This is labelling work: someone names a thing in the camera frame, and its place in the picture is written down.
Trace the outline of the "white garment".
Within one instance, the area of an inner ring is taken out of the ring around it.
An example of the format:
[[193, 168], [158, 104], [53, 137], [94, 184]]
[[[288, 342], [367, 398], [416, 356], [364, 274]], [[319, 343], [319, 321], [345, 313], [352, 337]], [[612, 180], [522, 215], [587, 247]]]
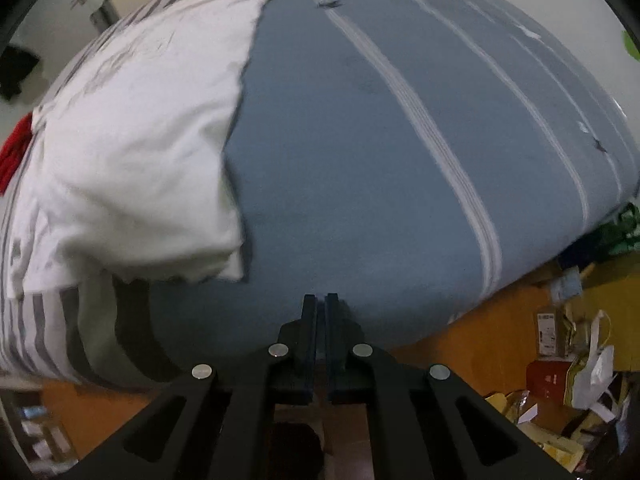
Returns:
[[175, 0], [117, 26], [35, 110], [13, 195], [6, 296], [243, 275], [224, 146], [269, 0]]

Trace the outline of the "black hanging clothes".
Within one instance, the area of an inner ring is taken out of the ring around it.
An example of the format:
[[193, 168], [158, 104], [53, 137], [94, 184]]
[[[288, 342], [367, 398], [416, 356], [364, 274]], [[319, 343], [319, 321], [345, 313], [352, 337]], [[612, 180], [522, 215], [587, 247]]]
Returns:
[[0, 58], [0, 94], [2, 99], [11, 101], [22, 92], [21, 83], [40, 62], [40, 57], [32, 51], [9, 44]]

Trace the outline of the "red box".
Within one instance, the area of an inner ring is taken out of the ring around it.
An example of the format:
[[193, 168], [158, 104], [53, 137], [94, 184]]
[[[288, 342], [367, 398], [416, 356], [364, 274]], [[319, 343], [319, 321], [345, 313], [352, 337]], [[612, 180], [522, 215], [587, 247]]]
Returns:
[[536, 360], [526, 367], [526, 389], [536, 398], [563, 404], [571, 362]]

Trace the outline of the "cardboard box with label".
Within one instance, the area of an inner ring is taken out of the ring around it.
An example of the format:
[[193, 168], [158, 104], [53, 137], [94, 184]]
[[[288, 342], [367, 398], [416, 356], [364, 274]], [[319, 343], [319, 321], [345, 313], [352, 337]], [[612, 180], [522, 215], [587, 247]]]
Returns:
[[536, 313], [537, 351], [541, 358], [562, 358], [565, 332], [562, 314], [558, 309]]

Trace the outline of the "striped grey blue bedsheet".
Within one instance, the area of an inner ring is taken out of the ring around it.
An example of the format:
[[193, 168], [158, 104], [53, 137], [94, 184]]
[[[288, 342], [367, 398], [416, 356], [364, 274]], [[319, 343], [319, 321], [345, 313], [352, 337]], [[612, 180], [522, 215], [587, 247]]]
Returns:
[[[35, 110], [118, 25], [174, 1], [151, 0], [91, 40]], [[31, 147], [1, 199], [1, 368], [117, 389], [268, 346], [308, 294], [340, 295], [379, 346], [410, 344], [639, 188], [620, 107], [504, 0], [265, 4], [224, 146], [243, 232], [237, 281], [103, 271], [6, 296], [6, 228]]]

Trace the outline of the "white plastic bag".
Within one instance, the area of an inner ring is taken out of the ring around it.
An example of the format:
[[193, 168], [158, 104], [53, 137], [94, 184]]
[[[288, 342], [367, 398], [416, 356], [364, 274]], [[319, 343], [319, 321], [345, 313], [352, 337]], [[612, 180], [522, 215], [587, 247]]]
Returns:
[[576, 410], [589, 410], [614, 379], [615, 350], [611, 318], [599, 310], [590, 324], [588, 351], [576, 356], [566, 374], [564, 403]]

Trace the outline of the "red folded garment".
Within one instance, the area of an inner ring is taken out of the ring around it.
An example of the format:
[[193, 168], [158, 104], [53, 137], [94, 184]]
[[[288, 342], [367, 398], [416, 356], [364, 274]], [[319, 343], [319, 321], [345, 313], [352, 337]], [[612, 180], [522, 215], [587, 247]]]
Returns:
[[20, 168], [33, 137], [32, 112], [29, 112], [20, 119], [2, 145], [0, 152], [1, 195], [6, 192], [16, 170]]

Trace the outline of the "green leaf wall sticker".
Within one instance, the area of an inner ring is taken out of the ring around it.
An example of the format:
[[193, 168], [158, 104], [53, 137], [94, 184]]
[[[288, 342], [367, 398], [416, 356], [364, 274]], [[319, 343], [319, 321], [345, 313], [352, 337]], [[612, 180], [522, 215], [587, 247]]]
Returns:
[[623, 43], [627, 53], [636, 61], [640, 61], [640, 51], [626, 30], [622, 32]]

